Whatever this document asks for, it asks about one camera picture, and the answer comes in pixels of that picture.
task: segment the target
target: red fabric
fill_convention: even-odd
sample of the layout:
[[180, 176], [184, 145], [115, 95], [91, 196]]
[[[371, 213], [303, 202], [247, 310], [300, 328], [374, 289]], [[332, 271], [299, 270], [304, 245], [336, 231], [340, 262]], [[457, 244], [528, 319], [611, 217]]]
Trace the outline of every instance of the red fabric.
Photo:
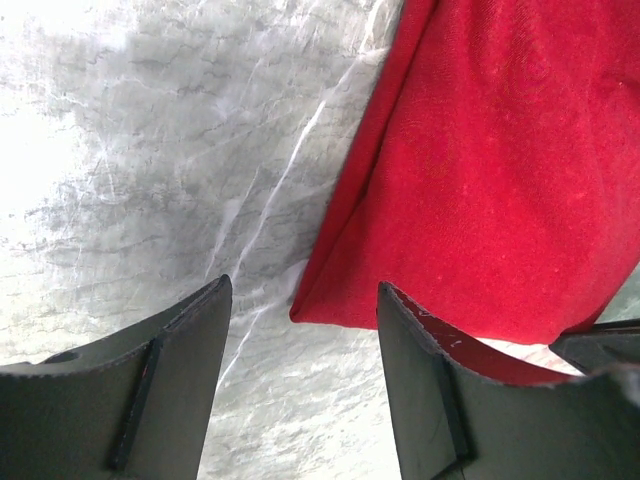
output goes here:
[[407, 0], [291, 309], [550, 343], [640, 260], [635, 0]]

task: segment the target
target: red towel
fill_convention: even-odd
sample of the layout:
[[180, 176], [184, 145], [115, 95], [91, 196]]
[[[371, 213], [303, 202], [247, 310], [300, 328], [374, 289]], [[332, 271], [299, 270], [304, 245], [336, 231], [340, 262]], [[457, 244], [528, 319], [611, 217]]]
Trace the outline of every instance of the red towel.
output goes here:
[[640, 261], [636, 0], [407, 0], [291, 309], [550, 343]]

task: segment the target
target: gray marble tabletop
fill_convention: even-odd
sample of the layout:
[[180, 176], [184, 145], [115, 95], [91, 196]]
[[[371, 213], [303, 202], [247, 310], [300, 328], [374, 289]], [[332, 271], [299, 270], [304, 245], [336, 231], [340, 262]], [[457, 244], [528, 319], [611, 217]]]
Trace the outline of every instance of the gray marble tabletop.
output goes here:
[[[0, 363], [228, 273], [199, 478], [399, 478], [375, 332], [292, 325], [287, 306], [400, 6], [1, 2]], [[638, 315], [634, 278], [606, 318]]]

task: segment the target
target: black plastic part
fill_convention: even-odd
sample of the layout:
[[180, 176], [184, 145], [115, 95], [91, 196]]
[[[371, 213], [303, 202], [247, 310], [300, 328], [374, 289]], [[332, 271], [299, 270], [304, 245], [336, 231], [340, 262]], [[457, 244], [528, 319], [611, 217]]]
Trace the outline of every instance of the black plastic part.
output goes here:
[[195, 479], [231, 294], [224, 276], [101, 340], [0, 367], [0, 479]]
[[562, 335], [549, 348], [582, 373], [615, 363], [640, 364], [640, 319], [596, 324], [586, 333]]
[[[378, 332], [403, 480], [640, 478], [640, 365], [588, 377], [539, 368], [388, 284]], [[445, 383], [435, 373], [442, 364]]]

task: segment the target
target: red cloth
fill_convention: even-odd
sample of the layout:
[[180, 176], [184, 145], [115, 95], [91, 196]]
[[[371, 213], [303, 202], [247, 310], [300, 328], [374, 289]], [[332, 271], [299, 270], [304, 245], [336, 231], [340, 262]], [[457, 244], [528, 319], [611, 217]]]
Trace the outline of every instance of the red cloth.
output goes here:
[[291, 309], [550, 343], [640, 260], [635, 0], [407, 0]]

